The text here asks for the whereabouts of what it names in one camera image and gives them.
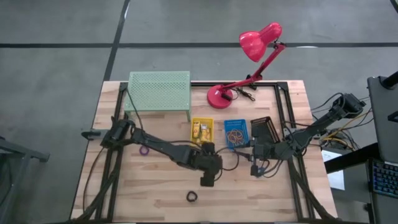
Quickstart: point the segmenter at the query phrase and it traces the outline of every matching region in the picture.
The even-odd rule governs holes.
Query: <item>red desk lamp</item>
[[[217,109],[227,108],[232,102],[231,89],[238,86],[248,85],[258,80],[262,80],[261,72],[268,67],[268,65],[281,53],[286,47],[277,39],[282,34],[282,27],[277,22],[272,22],[264,27],[260,32],[247,31],[239,36],[239,43],[246,53],[246,55],[253,61],[258,62],[266,52],[269,43],[274,41],[274,51],[270,56],[260,65],[253,75],[246,80],[235,82],[229,85],[216,85],[209,89],[207,93],[207,102]]]

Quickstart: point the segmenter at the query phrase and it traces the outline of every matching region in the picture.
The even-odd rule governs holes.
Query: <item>small ring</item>
[[[146,156],[146,155],[148,155],[148,153],[149,153],[149,149],[148,149],[147,147],[145,147],[145,146],[141,146],[141,147],[139,148],[139,153],[140,153],[141,155],[143,155],[143,156]]]
[[[187,201],[196,202],[196,200],[198,200],[198,195],[194,191],[189,191],[187,194]]]

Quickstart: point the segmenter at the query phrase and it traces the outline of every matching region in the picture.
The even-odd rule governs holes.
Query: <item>yellow container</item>
[[[199,134],[198,138],[194,138],[193,137],[193,124],[195,122],[199,122],[200,126],[202,126],[203,124],[207,125],[207,128],[210,132],[210,142],[214,142],[214,120],[213,118],[192,118],[191,120],[191,141],[196,142],[196,143],[203,143],[203,141],[201,141],[201,136]]]

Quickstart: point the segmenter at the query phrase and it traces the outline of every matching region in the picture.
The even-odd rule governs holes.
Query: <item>lamp shade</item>
[[[239,43],[244,53],[255,62],[260,61],[266,52],[267,45],[282,35],[282,26],[271,22],[260,31],[247,31],[239,36]]]

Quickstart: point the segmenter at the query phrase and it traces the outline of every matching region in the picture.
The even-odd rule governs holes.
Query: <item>lamp base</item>
[[[210,106],[216,109],[227,108],[232,103],[232,100],[229,101],[221,97],[221,92],[219,91],[220,88],[221,85],[216,85],[211,87],[207,92],[207,102],[209,102]],[[231,90],[226,90],[225,94],[227,94],[232,99],[233,94]]]

